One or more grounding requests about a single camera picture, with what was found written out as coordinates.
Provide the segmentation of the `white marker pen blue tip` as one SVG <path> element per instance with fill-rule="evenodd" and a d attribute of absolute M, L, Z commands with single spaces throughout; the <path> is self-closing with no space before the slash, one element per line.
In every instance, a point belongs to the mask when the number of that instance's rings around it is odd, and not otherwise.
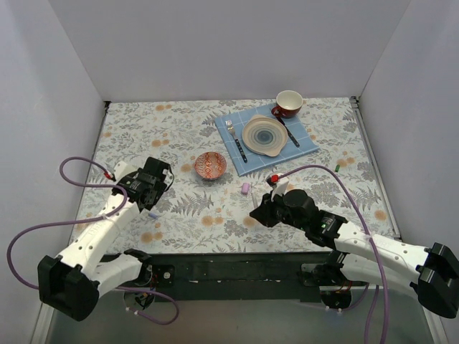
<path fill-rule="evenodd" d="M 256 209 L 258 207 L 257 197 L 256 197 L 255 193 L 252 192 L 252 191 L 251 191 L 250 195 L 251 195 L 251 198 L 252 198 L 252 204 L 254 206 L 254 209 Z"/>

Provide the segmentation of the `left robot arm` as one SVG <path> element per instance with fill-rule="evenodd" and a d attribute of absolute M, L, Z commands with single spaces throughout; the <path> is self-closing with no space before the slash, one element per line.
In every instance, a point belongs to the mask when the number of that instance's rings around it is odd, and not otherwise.
<path fill-rule="evenodd" d="M 40 300 L 76 321 L 87 318 L 111 290 L 127 282 L 147 286 L 153 277 L 145 252 L 128 249 L 110 262 L 103 256 L 119 234 L 168 191 L 174 181 L 171 165 L 152 157 L 141 168 L 120 162 L 114 178 L 95 222 L 56 257 L 46 256 L 38 264 Z"/>

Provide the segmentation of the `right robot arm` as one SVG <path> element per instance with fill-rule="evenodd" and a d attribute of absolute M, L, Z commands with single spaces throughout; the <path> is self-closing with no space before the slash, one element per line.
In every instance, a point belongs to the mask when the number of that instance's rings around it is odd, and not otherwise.
<path fill-rule="evenodd" d="M 344 217 L 320 210 L 303 190 L 263 196 L 250 216 L 266 227 L 287 224 L 321 247 L 344 254 L 324 269 L 333 285 L 345 280 L 380 285 L 416 295 L 420 304 L 445 318 L 458 314 L 458 259 L 444 244 L 405 244 L 379 234 L 366 234 Z"/>

